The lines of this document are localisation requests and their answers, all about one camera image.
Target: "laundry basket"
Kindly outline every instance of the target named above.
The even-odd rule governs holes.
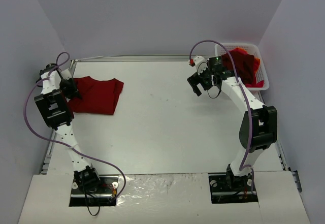
[[[248,90],[260,91],[260,90],[267,90],[269,88],[268,76],[265,71],[265,67],[263,64],[261,54],[260,54],[258,47],[256,45],[251,45],[251,44],[246,44],[246,43],[223,43],[223,45],[228,50],[233,50],[235,48],[241,48],[243,50],[246,50],[248,54],[254,55],[256,58],[260,59],[261,63],[259,64],[258,71],[255,74],[256,82],[260,82],[260,81],[264,80],[264,86],[262,88],[247,88]],[[215,45],[214,49],[215,49],[216,56],[224,55],[226,53],[225,50],[219,45]]]

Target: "red cloth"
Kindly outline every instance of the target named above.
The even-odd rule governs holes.
[[[242,79],[246,87],[261,88],[264,86],[264,80],[257,83],[255,76],[255,71],[259,68],[259,59],[245,52],[246,51],[243,52],[243,50],[239,48],[230,51],[230,54],[234,59],[238,76]],[[222,56],[222,62],[228,70],[233,70],[233,64],[228,54]]]
[[[113,115],[124,83],[117,79],[98,81],[91,77],[75,78],[82,99],[68,102],[73,112]]]

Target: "folded red cloth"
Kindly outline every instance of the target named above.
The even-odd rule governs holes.
[[[245,54],[241,49],[234,49],[230,51],[234,59],[236,71],[238,76],[242,79],[246,87],[263,87],[264,81],[256,82],[255,71],[259,67],[259,59],[255,59],[253,55]],[[228,70],[233,70],[233,64],[228,54],[222,56],[223,65]]]
[[[75,78],[82,99],[68,102],[73,112],[113,115],[124,83],[117,79],[98,81],[91,77]]]

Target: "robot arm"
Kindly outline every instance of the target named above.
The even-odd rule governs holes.
[[[47,78],[55,66],[56,64],[49,64],[44,70],[41,70],[41,79]],[[50,74],[48,80],[43,81],[42,92],[34,98],[34,101],[47,126],[56,130],[61,141],[71,145],[67,151],[73,164],[74,177],[78,187],[83,187],[82,184],[84,184],[86,189],[93,189],[101,183],[96,169],[87,159],[73,151],[75,149],[82,152],[73,133],[74,115],[66,100],[66,98],[74,97],[81,98],[70,71],[56,69]]]
[[[209,90],[217,86],[222,92],[227,94],[235,103],[243,115],[243,121],[239,131],[239,139],[242,145],[236,158],[228,166],[227,173],[232,179],[247,176],[251,168],[247,167],[240,170],[240,164],[248,144],[249,118],[246,102],[243,93],[235,79],[234,72],[227,70],[222,64],[222,57],[213,57],[205,61],[202,56],[196,56],[189,61],[192,67],[196,67],[197,72],[187,80],[193,91],[200,96],[202,93],[198,84],[204,90]],[[276,142],[277,139],[277,111],[273,106],[267,107],[257,100],[254,95],[245,87],[239,78],[247,98],[249,99],[250,110],[252,113],[253,134],[248,156],[243,165],[253,166],[259,155]]]

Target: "gray wall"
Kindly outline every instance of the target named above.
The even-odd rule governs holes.
[[[73,57],[187,54],[201,39],[258,44],[281,0],[38,0]],[[213,53],[212,45],[196,52]]]
[[[312,223],[325,219],[324,2],[283,0],[259,44],[270,80],[264,98],[279,111],[279,137]]]
[[[0,222],[12,224],[47,147],[25,126],[23,103],[39,70],[63,47],[37,0],[0,0],[0,13]],[[36,131],[49,136],[33,102],[28,114]]]

